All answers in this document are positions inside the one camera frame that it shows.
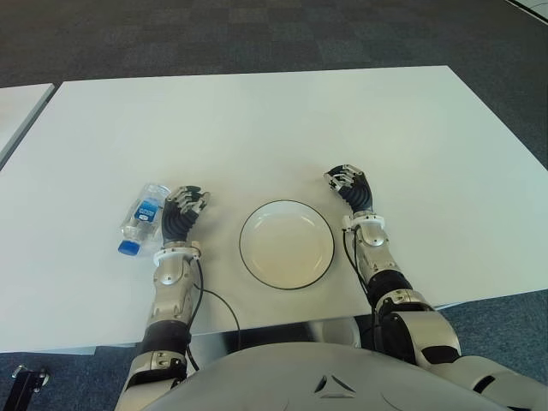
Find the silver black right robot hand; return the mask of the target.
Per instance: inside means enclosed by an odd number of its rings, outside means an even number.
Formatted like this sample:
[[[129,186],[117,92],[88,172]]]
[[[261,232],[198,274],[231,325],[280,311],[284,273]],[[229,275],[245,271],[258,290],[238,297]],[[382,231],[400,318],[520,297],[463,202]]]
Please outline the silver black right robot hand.
[[[372,210],[372,191],[362,170],[342,164],[325,172],[324,178],[353,213]]]

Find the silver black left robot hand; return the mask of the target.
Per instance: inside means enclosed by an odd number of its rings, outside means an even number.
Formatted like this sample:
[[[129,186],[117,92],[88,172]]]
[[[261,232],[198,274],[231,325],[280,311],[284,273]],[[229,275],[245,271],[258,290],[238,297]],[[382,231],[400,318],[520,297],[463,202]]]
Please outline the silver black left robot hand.
[[[180,186],[164,202],[161,229],[164,247],[184,243],[211,194],[198,186]]]

